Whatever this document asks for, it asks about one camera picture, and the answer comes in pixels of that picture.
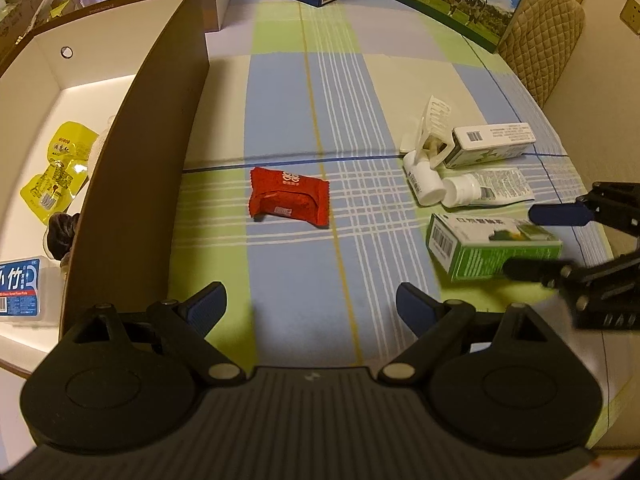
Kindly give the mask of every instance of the white cap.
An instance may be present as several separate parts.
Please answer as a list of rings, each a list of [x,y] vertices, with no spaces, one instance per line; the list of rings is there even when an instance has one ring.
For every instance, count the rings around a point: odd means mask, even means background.
[[[446,192],[442,199],[444,207],[468,205],[482,196],[480,184],[471,174],[443,178],[442,184]]]
[[[404,156],[402,165],[406,171],[411,187],[420,205],[428,206],[440,202],[445,195],[440,175],[431,169],[429,159],[424,153],[415,161],[416,152],[409,152]]]

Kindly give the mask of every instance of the red snack package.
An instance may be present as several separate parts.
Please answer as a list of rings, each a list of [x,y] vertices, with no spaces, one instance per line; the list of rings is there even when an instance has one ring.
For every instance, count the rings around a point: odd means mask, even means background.
[[[316,227],[329,225],[329,183],[312,176],[253,168],[249,214],[270,213],[305,220]]]

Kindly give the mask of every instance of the quilted cushion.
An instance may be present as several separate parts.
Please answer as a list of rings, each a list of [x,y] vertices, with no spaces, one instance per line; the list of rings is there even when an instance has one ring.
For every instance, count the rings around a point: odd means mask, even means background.
[[[498,52],[541,107],[574,50],[585,15],[575,0],[524,0]]]

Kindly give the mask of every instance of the yellow packet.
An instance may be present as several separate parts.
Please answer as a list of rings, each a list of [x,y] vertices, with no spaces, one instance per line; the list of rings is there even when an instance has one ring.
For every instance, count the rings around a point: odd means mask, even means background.
[[[98,137],[79,123],[62,124],[49,143],[49,167],[20,190],[20,196],[43,224],[64,211],[86,180],[89,152]]]

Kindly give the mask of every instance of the table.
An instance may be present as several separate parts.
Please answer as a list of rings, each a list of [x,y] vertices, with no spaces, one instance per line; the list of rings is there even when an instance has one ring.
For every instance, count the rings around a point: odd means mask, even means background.
[[[339,0],[320,9],[292,0],[231,0],[225,28],[207,35],[210,72],[194,121],[178,199],[170,294],[212,280],[227,312],[207,336],[246,369],[368,365],[375,372],[414,336],[399,319],[396,287],[478,310],[535,305],[601,384],[595,442],[632,389],[627,335],[576,332],[557,295],[501,280],[451,285],[431,261],[422,208],[398,147],[432,94],[452,105],[452,126],[528,122],[530,153],[517,165],[537,202],[572,202],[584,186],[559,137],[506,63],[393,0]],[[330,181],[322,230],[248,216],[254,166]],[[500,215],[526,216],[526,205]],[[475,210],[477,214],[496,215]],[[599,226],[558,228],[564,257],[611,257]]]

